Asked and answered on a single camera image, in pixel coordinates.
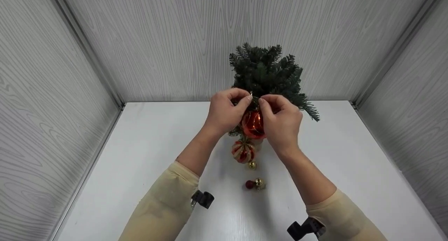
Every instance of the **forearm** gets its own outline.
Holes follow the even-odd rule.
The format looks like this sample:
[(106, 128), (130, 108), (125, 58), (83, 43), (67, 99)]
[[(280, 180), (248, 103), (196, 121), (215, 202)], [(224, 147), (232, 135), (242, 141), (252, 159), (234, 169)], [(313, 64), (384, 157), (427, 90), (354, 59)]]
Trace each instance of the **forearm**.
[(176, 161), (200, 177), (210, 158), (211, 151), (221, 136), (213, 128), (204, 126), (181, 152)]
[(301, 152), (280, 157), (307, 206), (309, 217), (326, 229), (320, 241), (385, 241), (386, 238), (350, 198), (336, 188)]
[(119, 241), (173, 241), (192, 213), (199, 177), (174, 162), (154, 182), (132, 213)]
[(336, 191), (336, 186), (297, 147), (280, 154), (306, 205), (320, 203)]

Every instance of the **beige long sleeve shirt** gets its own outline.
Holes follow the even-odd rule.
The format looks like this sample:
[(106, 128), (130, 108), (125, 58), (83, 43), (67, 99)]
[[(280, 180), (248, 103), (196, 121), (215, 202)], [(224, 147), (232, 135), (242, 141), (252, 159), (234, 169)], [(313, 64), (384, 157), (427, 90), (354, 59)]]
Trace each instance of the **beige long sleeve shirt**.
[[(174, 241), (193, 211), (191, 197), (198, 182), (199, 177), (185, 166), (171, 164), (140, 200), (119, 241)], [(320, 241), (386, 241), (339, 190), (327, 200), (307, 206), (307, 213), (325, 226)]]

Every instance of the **hand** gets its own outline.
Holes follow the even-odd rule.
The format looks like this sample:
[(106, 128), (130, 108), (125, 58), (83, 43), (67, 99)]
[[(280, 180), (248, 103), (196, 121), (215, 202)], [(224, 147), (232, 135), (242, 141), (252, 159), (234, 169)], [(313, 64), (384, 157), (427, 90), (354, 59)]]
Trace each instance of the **hand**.
[[(234, 106), (232, 99), (240, 99)], [(216, 133), (219, 137), (237, 126), (251, 104), (252, 96), (240, 88), (230, 88), (213, 95), (210, 100), (208, 116), (204, 128)]]
[(268, 94), (259, 99), (264, 133), (282, 158), (298, 150), (298, 134), (303, 114), (284, 96)]

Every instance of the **black clip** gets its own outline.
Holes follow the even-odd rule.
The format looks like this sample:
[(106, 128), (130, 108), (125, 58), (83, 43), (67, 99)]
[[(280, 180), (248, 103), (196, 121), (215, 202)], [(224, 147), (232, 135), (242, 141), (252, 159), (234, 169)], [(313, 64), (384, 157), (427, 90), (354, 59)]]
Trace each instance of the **black clip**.
[(308, 217), (302, 225), (299, 225), (298, 222), (293, 222), (287, 231), (294, 241), (298, 241), (309, 233), (317, 234), (323, 227), (324, 226), (318, 220)]
[(191, 197), (191, 205), (195, 206), (196, 203), (199, 203), (200, 206), (208, 209), (214, 199), (215, 199), (215, 197), (212, 194), (210, 194), (208, 192), (202, 193), (200, 190), (198, 190)]

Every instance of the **artificial pine branch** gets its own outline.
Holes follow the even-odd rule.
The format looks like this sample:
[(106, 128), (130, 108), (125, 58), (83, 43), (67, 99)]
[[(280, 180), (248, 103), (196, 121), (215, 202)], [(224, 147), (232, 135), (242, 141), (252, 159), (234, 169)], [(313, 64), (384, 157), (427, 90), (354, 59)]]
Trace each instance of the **artificial pine branch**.
[[(253, 102), (248, 111), (258, 108), (258, 98), (266, 94), (280, 94), (292, 104), (305, 110), (312, 119), (319, 121), (316, 108), (300, 93), (300, 77), (303, 69), (295, 63), (293, 55), (280, 59), (280, 45), (268, 48), (251, 47), (247, 42), (237, 46), (237, 53), (229, 56), (230, 65), (235, 71), (233, 88), (241, 88), (253, 94)], [(243, 135), (240, 126), (230, 131), (231, 136)]]

